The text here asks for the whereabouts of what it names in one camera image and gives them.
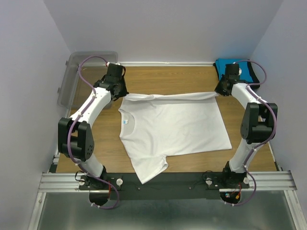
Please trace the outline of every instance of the purple cable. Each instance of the purple cable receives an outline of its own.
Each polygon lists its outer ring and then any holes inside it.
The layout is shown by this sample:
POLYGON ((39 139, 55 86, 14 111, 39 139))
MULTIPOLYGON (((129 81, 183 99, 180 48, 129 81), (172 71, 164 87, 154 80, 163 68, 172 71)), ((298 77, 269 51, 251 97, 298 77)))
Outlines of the purple cable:
POLYGON ((90 174, 85 168, 83 168, 81 165, 79 165, 79 162, 76 161, 72 155, 72 151, 71 151, 71 134, 72 134, 72 130, 74 128, 74 126, 76 125, 76 123, 78 122, 78 120, 80 119, 80 117, 84 114, 84 112, 88 109, 88 107, 93 103, 93 101, 95 100, 96 98, 96 90, 95 88, 87 81, 84 79, 84 77, 82 76, 81 74, 81 68, 82 66, 84 65, 84 63, 91 59, 91 58, 100 58, 102 59, 103 61, 105 61, 105 63, 107 64, 107 61, 103 58, 103 57, 100 57, 100 56, 89 56, 87 57, 86 59, 84 59, 81 64, 79 65, 78 67, 78 74, 79 74, 79 77, 81 78, 81 80, 83 80, 88 86, 90 86, 92 88, 92 91, 94 93, 94 96, 92 97, 92 99, 90 100, 90 102, 85 106, 85 108, 81 111, 81 115, 78 115, 77 118, 73 121, 69 131, 68 131, 68 137, 67 137, 67 149, 68 149, 68 154, 69 154, 69 157, 70 159, 75 163, 75 164, 78 164, 79 168, 87 175, 89 175, 90 177, 93 177, 95 178, 96 180, 98 181, 101 181, 109 186, 111 186, 114 191, 116 192, 116 195, 117 195, 117 199, 116 199, 116 202, 114 205, 112 206, 109 206, 109 207, 104 207, 104 206, 98 206, 96 204, 93 204, 94 206, 98 207, 98 208, 101 208, 101 209, 113 209, 117 206, 117 204, 119 203, 119 193, 118 193, 118 190, 116 189, 116 187, 114 187, 114 185, 112 185, 111 183, 109 183, 108 181, 105 181, 103 179, 100 179, 99 177, 96 177, 92 174, 90 174))
POLYGON ((253 190, 253 193, 250 195, 250 197, 248 199, 246 199, 243 203, 238 203, 238 204, 232 204, 233 206, 240 206, 240 205, 244 205, 246 204, 247 202, 249 202, 255 195, 256 193, 256 190, 257 190, 257 184, 256 184, 256 180, 254 178, 254 176, 248 171, 247 167, 246 167, 246 164, 248 162, 248 160, 250 159, 251 155, 253 154, 254 152, 254 149, 262 146, 262 145, 265 145, 266 143, 268 143, 275 135, 276 133, 276 127, 277 127, 277 119, 276 119, 276 116, 275 116, 275 113, 274 111, 272 110, 272 108, 264 101, 262 100, 260 97, 258 97, 253 91, 252 89, 250 88, 251 85, 262 85, 263 83, 265 83, 265 81, 267 80, 267 72, 265 71, 264 67, 262 67, 262 65, 260 65, 258 62, 256 61, 251 61, 251 60, 241 60, 241 61, 236 61, 236 63, 238 62, 251 62, 251 63, 254 63, 256 64, 257 66, 259 66, 263 72, 264 72, 264 80, 263 82, 260 82, 260 83, 250 83, 247 85, 246 89, 247 91, 256 99, 258 100, 260 103, 262 103, 263 105, 265 105, 265 107, 267 107, 267 109, 270 111, 270 113, 272 114, 272 117, 273 117, 273 122, 274 122, 274 125, 273 125, 273 131, 271 133, 271 135, 268 137, 268 139, 266 139, 264 142, 262 143, 259 143, 258 145, 256 145, 254 148, 252 148, 249 153, 248 153, 248 156, 246 157, 245 161, 244 161, 244 170, 246 171, 246 173, 248 175, 250 175, 251 179, 253 180, 254 182, 254 190, 253 190))

